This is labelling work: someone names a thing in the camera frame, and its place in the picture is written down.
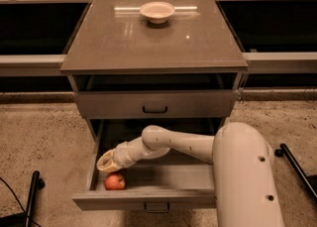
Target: drawer handle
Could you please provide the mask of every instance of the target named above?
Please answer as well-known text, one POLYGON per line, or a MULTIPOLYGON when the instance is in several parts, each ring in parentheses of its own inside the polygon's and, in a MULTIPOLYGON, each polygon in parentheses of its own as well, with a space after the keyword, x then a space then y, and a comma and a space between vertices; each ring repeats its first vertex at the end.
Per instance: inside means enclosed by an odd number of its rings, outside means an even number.
POLYGON ((147 106, 144 106, 143 107, 143 112, 147 113, 147 114, 151 114, 151 113, 155 113, 155 114, 166 113, 167 112, 167 106, 164 106, 164 107, 161 107, 161 108, 158 108, 158 107, 149 108, 147 106))
POLYGON ((166 209, 157 210, 157 209, 148 209, 147 204, 145 203, 145 211, 147 213, 168 213, 169 212, 169 203, 166 204, 166 209))

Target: red apple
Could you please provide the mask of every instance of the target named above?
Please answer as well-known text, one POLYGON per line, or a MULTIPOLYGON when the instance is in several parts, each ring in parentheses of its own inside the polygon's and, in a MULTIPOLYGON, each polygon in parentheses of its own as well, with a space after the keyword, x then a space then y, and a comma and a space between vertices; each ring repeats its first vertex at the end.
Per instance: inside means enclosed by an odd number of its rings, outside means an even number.
POLYGON ((107 190, 123 190, 126 187, 126 182, 123 176, 115 171, 108 174, 104 185, 107 190))

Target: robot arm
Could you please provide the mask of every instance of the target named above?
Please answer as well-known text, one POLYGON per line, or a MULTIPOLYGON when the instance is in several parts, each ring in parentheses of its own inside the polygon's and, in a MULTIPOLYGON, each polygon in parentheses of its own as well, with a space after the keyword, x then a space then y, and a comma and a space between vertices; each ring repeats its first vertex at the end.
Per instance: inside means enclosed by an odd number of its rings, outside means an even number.
POLYGON ((149 126, 142 137, 107 152, 97 167, 106 172, 128 168, 140 159, 162 157, 170 148, 214 165, 220 227, 284 227, 272 176, 272 148, 244 123, 230 123, 215 137, 149 126))

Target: white bowl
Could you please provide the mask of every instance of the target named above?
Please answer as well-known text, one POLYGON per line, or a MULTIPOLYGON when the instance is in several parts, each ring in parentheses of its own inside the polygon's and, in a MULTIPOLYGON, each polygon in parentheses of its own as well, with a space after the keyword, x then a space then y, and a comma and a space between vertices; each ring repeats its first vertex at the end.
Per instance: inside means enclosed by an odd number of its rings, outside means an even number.
POLYGON ((153 24, 162 24, 175 12, 175 8, 166 2, 150 2, 140 8, 140 13, 153 24))

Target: concrete floor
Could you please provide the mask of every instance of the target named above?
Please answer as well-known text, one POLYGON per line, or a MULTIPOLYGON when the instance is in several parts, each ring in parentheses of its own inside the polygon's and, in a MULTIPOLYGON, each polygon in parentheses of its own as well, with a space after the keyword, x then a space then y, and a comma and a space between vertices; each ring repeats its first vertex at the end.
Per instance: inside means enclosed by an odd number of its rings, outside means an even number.
MULTIPOLYGON (((286 143, 307 174, 317 174, 317 101, 312 93, 247 92, 229 121, 254 126, 274 149, 286 143)), ((215 209, 81 211, 71 197, 84 189, 94 142, 71 94, 1 94, 0 131, 0 176, 22 204, 34 170, 46 182, 35 215, 44 227, 217 226, 215 209)), ((274 176, 285 226, 316 226, 317 204, 286 159, 275 158, 274 176)), ((0 194, 0 216, 21 212, 3 183, 0 194)))

